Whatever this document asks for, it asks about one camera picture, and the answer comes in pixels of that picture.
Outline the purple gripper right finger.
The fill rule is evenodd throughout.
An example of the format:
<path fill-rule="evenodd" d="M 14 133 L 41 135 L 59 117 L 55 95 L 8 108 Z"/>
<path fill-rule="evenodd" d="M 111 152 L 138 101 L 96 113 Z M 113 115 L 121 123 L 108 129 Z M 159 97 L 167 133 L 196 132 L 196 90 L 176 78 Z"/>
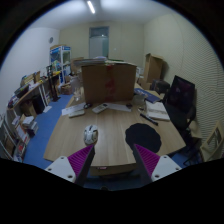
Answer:
<path fill-rule="evenodd" d="M 144 185 L 181 170 L 168 155 L 159 156 L 140 145 L 134 145 L 133 154 Z"/>

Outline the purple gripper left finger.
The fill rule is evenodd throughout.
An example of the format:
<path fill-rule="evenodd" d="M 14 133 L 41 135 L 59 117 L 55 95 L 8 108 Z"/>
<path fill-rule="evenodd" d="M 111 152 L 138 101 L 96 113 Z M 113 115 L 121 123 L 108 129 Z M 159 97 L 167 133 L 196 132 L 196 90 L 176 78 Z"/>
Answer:
<path fill-rule="evenodd" d="M 95 148 L 93 145 L 89 145 L 68 157 L 60 156 L 46 168 L 46 171 L 83 186 L 94 155 Z"/>

